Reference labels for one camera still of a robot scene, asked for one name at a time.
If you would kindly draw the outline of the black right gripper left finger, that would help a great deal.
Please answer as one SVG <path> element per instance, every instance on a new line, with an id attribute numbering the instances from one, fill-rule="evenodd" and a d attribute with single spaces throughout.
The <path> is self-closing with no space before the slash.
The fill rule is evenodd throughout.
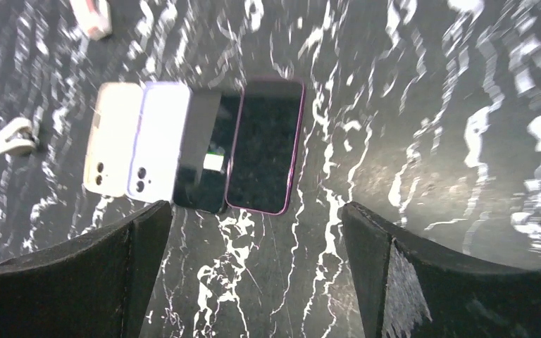
<path id="1" fill-rule="evenodd" d="M 157 201 L 0 263 L 0 337 L 138 337 L 171 223 Z"/>

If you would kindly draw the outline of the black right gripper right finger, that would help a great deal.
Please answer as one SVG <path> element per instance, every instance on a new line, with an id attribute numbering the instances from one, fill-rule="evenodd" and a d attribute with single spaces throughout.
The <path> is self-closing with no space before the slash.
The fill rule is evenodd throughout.
<path id="1" fill-rule="evenodd" d="M 367 337 L 541 337 L 541 270 L 481 260 L 342 207 Z"/>

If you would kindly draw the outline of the beige cased smartphone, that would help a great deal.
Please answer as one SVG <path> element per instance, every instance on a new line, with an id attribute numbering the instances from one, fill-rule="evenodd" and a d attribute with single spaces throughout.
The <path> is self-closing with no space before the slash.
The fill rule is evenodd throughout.
<path id="1" fill-rule="evenodd" d="M 142 95 L 142 88 L 131 82 L 100 86 L 85 154 L 86 190 L 112 197 L 125 194 Z"/>

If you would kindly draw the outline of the purple phone case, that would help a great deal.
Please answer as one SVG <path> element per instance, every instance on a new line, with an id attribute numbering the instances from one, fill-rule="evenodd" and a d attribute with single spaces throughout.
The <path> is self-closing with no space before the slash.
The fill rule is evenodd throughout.
<path id="1" fill-rule="evenodd" d="M 127 197 L 171 201 L 192 90 L 181 82 L 148 82 L 139 112 L 125 188 Z"/>

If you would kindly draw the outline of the black smartphone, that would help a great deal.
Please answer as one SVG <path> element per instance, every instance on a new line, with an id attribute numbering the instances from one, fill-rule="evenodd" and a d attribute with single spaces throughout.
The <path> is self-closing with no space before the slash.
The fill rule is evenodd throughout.
<path id="1" fill-rule="evenodd" d="M 194 92 L 175 178 L 175 205 L 213 214 L 225 210 L 225 186 L 240 102 L 238 92 Z"/>

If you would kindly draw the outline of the purple edged smartphone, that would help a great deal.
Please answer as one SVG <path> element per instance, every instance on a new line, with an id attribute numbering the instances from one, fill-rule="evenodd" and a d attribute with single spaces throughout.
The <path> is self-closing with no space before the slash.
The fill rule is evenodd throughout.
<path id="1" fill-rule="evenodd" d="M 305 85 L 298 80 L 250 80 L 242 90 L 225 201 L 268 215 L 289 205 Z"/>

